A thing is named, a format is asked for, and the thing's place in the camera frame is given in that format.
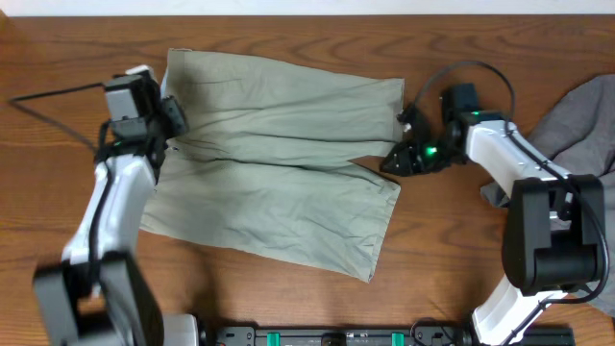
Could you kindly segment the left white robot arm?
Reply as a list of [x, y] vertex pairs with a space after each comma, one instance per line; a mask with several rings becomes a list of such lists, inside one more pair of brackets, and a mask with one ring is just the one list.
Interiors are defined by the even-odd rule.
[[110, 100], [100, 129], [95, 188], [61, 262], [34, 275], [53, 345], [197, 345], [191, 314], [163, 314], [135, 260], [145, 204], [153, 194], [168, 139], [186, 132], [173, 97], [143, 109]]

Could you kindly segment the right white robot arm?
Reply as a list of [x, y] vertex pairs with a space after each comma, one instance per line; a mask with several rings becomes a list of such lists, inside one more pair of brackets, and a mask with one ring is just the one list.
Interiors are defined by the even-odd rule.
[[504, 276], [473, 311], [468, 328], [456, 333], [456, 345], [520, 344], [547, 308], [599, 296], [610, 257], [603, 185], [597, 177], [553, 164], [499, 111], [448, 111], [446, 132], [439, 139], [431, 137], [418, 111], [404, 111], [399, 120], [410, 137], [395, 145], [381, 171], [409, 177], [472, 161], [509, 200]]

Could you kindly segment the khaki green shorts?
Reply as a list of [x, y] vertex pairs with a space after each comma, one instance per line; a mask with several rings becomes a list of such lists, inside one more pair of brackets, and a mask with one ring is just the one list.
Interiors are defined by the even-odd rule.
[[189, 130], [169, 143], [144, 231], [373, 278], [401, 189], [358, 160], [400, 139], [402, 79], [172, 49], [163, 90]]

